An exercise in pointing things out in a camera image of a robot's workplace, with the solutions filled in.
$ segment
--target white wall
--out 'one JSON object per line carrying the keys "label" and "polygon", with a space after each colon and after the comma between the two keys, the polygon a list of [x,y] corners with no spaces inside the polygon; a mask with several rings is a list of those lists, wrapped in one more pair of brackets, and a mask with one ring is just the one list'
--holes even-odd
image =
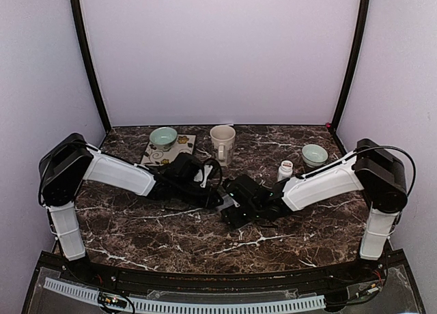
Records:
{"label": "white wall", "polygon": [[42,249],[38,163],[71,132],[101,142],[69,0],[0,0],[0,312],[20,313]]}
{"label": "white wall", "polygon": [[437,0],[371,0],[338,132],[348,149],[369,137],[402,147],[415,159],[417,185],[392,241],[405,250],[430,313],[437,309],[436,4]]}
{"label": "white wall", "polygon": [[325,124],[359,0],[82,0],[115,126]]}

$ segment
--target ceramic bowl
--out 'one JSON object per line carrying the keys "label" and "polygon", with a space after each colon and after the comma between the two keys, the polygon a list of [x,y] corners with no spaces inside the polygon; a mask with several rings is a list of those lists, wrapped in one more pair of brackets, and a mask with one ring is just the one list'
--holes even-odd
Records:
{"label": "ceramic bowl", "polygon": [[157,128],[149,136],[152,145],[160,150],[170,149],[177,138],[178,132],[174,128]]}
{"label": "ceramic bowl", "polygon": [[328,160],[328,152],[319,145],[306,145],[302,148],[302,158],[308,166],[318,167]]}

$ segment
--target back wall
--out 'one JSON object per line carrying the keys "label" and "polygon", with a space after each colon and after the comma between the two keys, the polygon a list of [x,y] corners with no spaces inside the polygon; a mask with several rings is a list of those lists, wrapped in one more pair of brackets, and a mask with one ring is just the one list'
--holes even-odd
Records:
{"label": "back wall", "polygon": [[114,126],[325,124],[359,0],[81,0]]}
{"label": "back wall", "polygon": [[41,250],[55,241],[38,205],[38,163],[72,132],[99,145],[70,0],[0,0],[0,313],[21,313]]}

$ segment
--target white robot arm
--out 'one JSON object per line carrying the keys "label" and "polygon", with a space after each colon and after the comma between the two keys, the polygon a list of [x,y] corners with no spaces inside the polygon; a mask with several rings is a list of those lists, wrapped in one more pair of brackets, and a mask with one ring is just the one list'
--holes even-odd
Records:
{"label": "white robot arm", "polygon": [[[299,211],[318,201],[364,190],[372,201],[360,258],[380,258],[395,219],[407,203],[402,162],[369,139],[358,142],[357,150],[311,173],[275,184],[270,190],[247,175],[225,180],[225,189],[237,205],[222,210],[224,220],[241,227],[251,220],[274,220]],[[358,149],[368,149],[359,154]]]}
{"label": "white robot arm", "polygon": [[74,133],[40,161],[40,204],[50,213],[64,256],[74,261],[86,254],[74,206],[82,181],[109,184],[151,199],[177,197],[198,207],[214,208],[223,199],[206,182],[217,171],[220,165],[214,160],[200,162],[190,154],[179,154],[170,165],[152,170],[104,154]]}

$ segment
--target ceramic cup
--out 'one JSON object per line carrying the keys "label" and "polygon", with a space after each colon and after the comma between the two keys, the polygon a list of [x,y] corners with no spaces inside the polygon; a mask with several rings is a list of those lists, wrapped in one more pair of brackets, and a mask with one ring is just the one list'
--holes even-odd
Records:
{"label": "ceramic cup", "polygon": [[218,125],[211,129],[210,136],[215,158],[221,166],[229,165],[234,153],[235,130],[228,125]]}

